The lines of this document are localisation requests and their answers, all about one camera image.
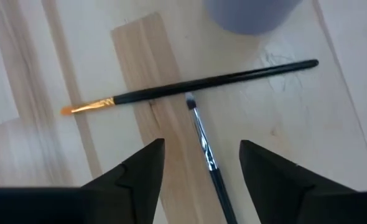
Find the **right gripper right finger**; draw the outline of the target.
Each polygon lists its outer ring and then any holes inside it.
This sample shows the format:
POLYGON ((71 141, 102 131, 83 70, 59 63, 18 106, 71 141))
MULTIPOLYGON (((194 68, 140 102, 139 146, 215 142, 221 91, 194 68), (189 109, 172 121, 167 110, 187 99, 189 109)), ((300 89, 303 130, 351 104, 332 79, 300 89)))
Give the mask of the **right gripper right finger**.
POLYGON ((239 160, 261 224, 367 224, 367 191, 318 175, 251 141, 239 160))

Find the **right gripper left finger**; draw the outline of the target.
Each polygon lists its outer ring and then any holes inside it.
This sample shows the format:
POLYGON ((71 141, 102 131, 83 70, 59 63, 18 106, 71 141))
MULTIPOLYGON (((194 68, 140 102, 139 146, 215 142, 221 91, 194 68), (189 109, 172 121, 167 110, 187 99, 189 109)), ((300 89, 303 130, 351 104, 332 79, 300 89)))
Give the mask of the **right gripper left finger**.
POLYGON ((0 224, 152 224, 164 139, 81 187, 0 187, 0 224))

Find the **black paint brush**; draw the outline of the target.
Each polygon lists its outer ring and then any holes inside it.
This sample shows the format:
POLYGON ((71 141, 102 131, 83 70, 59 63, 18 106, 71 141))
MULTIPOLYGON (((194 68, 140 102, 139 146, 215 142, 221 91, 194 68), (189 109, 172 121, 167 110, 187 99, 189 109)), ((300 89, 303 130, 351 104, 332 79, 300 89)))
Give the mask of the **black paint brush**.
POLYGON ((233 207, 230 202, 230 198, 226 191, 225 183, 223 181, 219 166, 216 162, 216 159, 213 155, 213 151, 211 149, 210 143, 208 142, 208 138, 200 117, 200 112, 197 108, 197 104, 195 101, 195 97, 191 92, 187 92, 185 94, 185 101, 187 107, 191 113, 195 129, 200 141, 200 145, 205 156, 205 161, 207 163, 208 171, 210 173, 210 177, 212 179, 214 188, 216 190, 216 194, 218 196, 218 200, 220 201, 220 205, 222 207, 225 219, 227 224, 238 224, 236 215, 234 213, 233 207))

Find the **black brush with orange end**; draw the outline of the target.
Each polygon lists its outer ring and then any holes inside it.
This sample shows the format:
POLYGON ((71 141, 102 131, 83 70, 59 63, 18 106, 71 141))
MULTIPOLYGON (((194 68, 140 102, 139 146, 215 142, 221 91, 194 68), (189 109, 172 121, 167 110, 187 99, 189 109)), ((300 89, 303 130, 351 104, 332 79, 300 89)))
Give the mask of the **black brush with orange end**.
POLYGON ((259 68, 255 70, 248 70, 244 72, 230 73, 226 75, 218 75, 215 77, 201 78, 198 80, 190 80, 187 82, 173 83, 164 86, 157 86, 154 88, 147 88, 143 90, 132 91, 122 95, 111 96, 101 100, 96 100, 91 103, 85 103, 81 106, 66 106, 61 109, 60 114, 69 116, 83 111, 98 110, 115 105, 123 105, 128 103, 135 103, 138 101, 154 100, 171 95, 177 95, 190 91, 197 91, 206 88, 227 85, 230 83, 243 82, 248 80, 255 80, 258 78, 266 78, 283 73, 296 72, 314 68, 319 65, 317 59, 304 60, 300 62, 287 63, 276 65, 272 67, 259 68))

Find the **lavender plastic cup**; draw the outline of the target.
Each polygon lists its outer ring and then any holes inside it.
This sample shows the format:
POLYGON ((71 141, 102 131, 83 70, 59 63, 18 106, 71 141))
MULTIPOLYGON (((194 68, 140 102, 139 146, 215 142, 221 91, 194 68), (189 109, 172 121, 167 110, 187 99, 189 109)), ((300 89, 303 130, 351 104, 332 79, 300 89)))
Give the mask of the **lavender plastic cup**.
POLYGON ((281 25, 302 0, 203 0, 209 16, 224 30, 259 35, 281 25))

